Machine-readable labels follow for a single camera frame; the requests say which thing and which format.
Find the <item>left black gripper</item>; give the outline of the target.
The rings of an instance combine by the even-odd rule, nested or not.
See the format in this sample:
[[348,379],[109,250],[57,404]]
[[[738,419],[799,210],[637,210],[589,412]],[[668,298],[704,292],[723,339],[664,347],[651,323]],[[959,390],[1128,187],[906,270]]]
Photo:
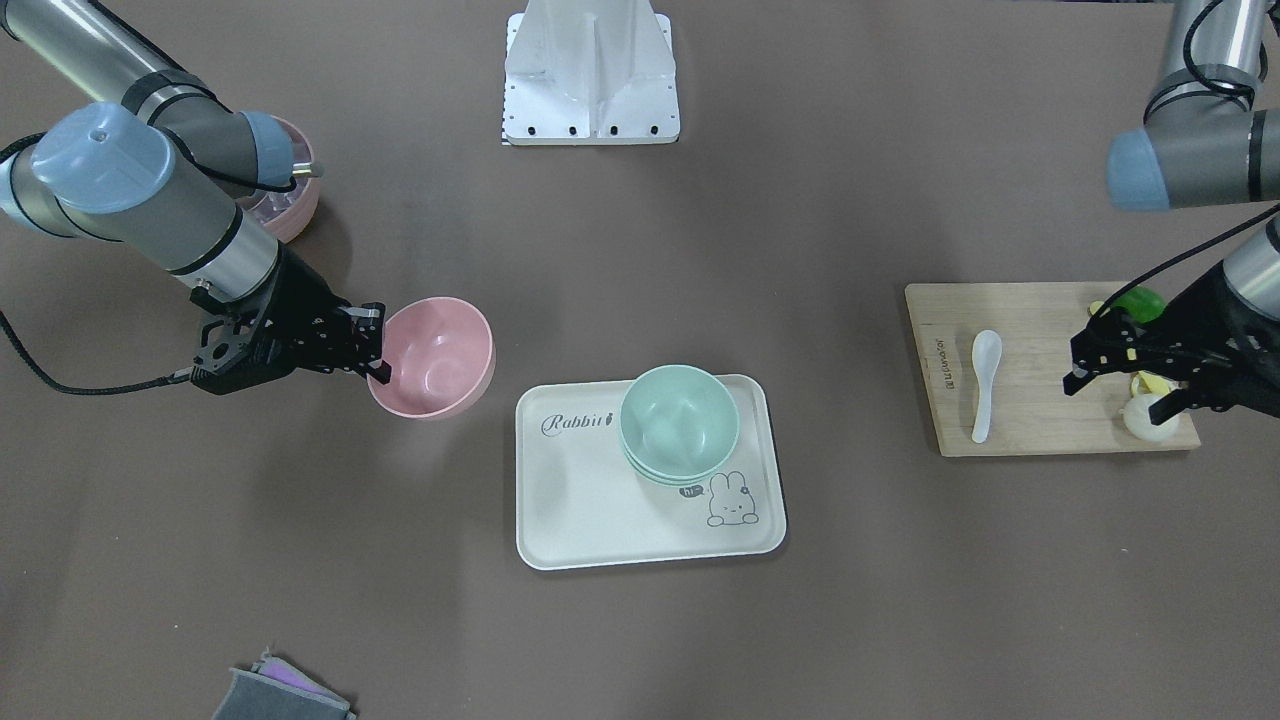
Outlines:
[[1098,375],[1151,372],[1180,383],[1151,404],[1156,427],[1201,407],[1242,406],[1277,416],[1277,323],[1239,300],[1215,266],[1153,322],[1135,323],[1108,307],[1094,314],[1070,340],[1062,392],[1074,396]]

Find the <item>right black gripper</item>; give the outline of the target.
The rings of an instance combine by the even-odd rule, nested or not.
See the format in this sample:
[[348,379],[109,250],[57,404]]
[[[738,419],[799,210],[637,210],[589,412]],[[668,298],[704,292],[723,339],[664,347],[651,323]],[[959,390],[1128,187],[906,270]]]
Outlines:
[[289,375],[296,369],[351,372],[380,386],[393,369],[381,359],[384,304],[355,306],[288,247],[252,293],[215,300],[202,286],[189,299],[202,309],[191,382],[228,395]]

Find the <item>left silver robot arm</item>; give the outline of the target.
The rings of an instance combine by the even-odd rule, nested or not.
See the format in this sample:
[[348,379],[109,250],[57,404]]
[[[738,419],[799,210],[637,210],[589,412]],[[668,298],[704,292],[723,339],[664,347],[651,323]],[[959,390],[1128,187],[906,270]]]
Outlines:
[[[1277,111],[1254,105],[1268,72],[1263,32],[1276,27],[1275,1],[1176,3],[1143,123],[1110,145],[1115,208],[1277,202]],[[1239,233],[1239,247],[1158,310],[1138,301],[1147,275],[1106,299],[1071,338],[1065,393],[1100,375],[1148,372],[1175,383],[1146,407],[1152,427],[1199,407],[1276,416],[1277,209],[1225,237]]]

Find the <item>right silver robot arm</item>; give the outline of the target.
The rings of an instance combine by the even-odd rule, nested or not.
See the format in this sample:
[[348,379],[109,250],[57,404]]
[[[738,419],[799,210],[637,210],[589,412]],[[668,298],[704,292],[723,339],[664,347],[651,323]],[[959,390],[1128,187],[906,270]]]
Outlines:
[[192,365],[133,391],[228,395],[297,369],[390,380],[385,306],[335,295],[244,205],[317,172],[284,123],[229,109],[97,1],[5,1],[3,31],[90,96],[3,150],[3,211],[54,238],[131,246],[202,311]]

